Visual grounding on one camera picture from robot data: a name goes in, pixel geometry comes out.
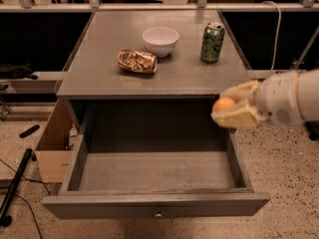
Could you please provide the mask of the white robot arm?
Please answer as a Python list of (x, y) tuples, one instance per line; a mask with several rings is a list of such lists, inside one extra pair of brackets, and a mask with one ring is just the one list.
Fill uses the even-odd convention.
[(221, 127), (278, 126), (319, 120), (319, 71), (289, 71), (253, 80), (220, 93), (211, 111)]

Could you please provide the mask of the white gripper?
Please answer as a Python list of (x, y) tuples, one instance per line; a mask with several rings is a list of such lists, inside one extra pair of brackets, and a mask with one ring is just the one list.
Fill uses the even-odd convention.
[(302, 124), (297, 105), (298, 77), (291, 71), (271, 75), (262, 83), (253, 80), (228, 88), (219, 96), (233, 99), (235, 105), (226, 111), (211, 111), (211, 117), (225, 128), (255, 127), (266, 118), (273, 125)]

